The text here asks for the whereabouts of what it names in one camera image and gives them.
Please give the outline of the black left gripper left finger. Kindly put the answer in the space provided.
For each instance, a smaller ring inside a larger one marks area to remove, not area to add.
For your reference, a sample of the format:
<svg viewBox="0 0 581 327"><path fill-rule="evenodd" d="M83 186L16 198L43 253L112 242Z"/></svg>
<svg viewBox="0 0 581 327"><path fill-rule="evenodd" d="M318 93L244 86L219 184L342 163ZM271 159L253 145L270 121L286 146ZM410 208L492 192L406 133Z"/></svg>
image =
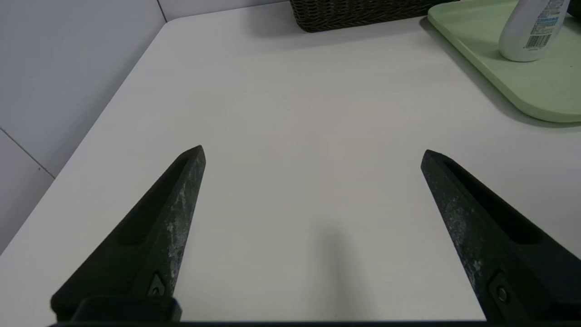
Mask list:
<svg viewBox="0 0 581 327"><path fill-rule="evenodd" d="M180 154L50 299L57 319L180 319L173 293L206 166Z"/></svg>

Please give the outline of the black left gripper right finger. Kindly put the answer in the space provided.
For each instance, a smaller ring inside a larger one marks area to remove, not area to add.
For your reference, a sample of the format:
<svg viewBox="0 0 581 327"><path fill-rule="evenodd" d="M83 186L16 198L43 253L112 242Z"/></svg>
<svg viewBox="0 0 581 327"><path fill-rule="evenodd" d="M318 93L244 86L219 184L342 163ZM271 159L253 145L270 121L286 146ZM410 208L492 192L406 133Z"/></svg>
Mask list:
<svg viewBox="0 0 581 327"><path fill-rule="evenodd" d="M421 170L488 321L579 321L581 261L446 155Z"/></svg>

